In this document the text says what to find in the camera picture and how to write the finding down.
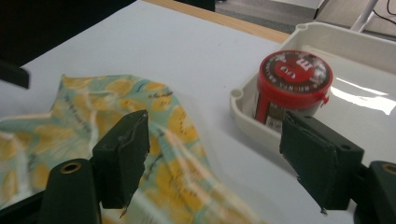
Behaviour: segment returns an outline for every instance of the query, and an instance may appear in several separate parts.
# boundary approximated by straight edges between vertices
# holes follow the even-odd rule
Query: cloth
[[[104,210],[104,223],[264,223],[210,171],[173,92],[135,76],[63,76],[48,114],[1,120],[0,207],[45,189],[55,165],[90,158],[123,115],[141,109],[148,111],[146,171],[127,215]]]

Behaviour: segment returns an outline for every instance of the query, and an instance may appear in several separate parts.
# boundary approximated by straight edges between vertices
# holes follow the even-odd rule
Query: tabletop
[[[136,1],[24,66],[31,89],[0,83],[0,117],[50,110],[62,74],[131,74],[168,85],[196,126],[210,167],[268,223],[353,223],[326,217],[289,167],[236,127],[229,95],[288,35],[169,0]]]

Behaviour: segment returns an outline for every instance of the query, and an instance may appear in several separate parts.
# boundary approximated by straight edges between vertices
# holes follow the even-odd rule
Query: red lid
[[[287,108],[306,108],[327,102],[332,69],[319,57],[300,50],[275,52],[262,61],[258,88],[271,102]]]

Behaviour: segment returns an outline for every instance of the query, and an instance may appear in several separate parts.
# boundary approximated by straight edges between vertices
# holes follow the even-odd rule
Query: white plastic tray
[[[333,71],[330,101],[315,118],[362,147],[364,164],[396,162],[396,43],[311,22],[297,25],[282,49],[311,52]],[[281,157],[280,134],[252,118],[256,78],[257,73],[231,92],[231,111],[239,129],[261,150]]]

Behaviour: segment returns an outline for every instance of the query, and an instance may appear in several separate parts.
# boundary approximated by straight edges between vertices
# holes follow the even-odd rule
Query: jar
[[[281,133],[286,110],[313,116],[329,101],[330,66],[309,52],[281,50],[267,56],[257,79],[253,117]]]

